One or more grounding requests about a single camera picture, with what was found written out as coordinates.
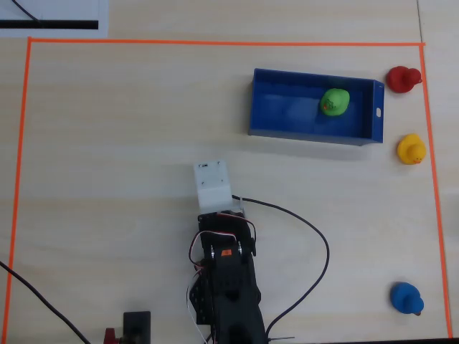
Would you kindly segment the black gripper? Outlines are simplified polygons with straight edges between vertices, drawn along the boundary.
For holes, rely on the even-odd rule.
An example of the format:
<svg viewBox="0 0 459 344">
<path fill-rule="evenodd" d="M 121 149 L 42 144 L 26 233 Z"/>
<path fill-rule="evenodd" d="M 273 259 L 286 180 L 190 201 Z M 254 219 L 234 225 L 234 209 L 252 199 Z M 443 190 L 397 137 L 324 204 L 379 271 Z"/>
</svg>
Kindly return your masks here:
<svg viewBox="0 0 459 344">
<path fill-rule="evenodd" d="M 233 238 L 241 244 L 242 249 L 248 249 L 254 257 L 257 254 L 257 230 L 255 225 L 244 215 L 231 211 L 214 212 L 198 216 L 199 231 L 215 235 L 218 239 Z"/>
</svg>

